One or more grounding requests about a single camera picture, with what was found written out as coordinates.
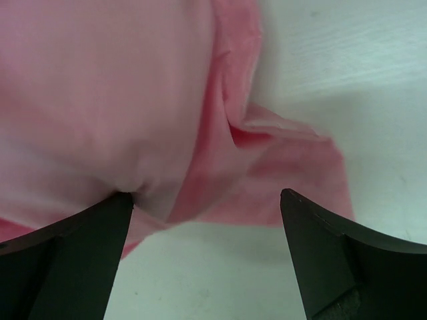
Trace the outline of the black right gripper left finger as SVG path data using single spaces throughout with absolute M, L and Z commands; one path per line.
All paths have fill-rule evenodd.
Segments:
M 1 318 L 104 318 L 132 212 L 132 196 L 116 193 L 2 242 Z

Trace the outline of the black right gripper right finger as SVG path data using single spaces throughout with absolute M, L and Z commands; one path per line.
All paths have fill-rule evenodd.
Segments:
M 286 239 L 307 319 L 425 319 L 426 246 L 281 193 Z

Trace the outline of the pink satin pillowcase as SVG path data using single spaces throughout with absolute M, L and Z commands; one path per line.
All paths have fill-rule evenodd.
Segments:
M 280 227 L 293 189 L 352 218 L 344 159 L 248 101 L 255 1 L 2 1 L 1 240 L 116 191 L 129 253 L 187 221 Z

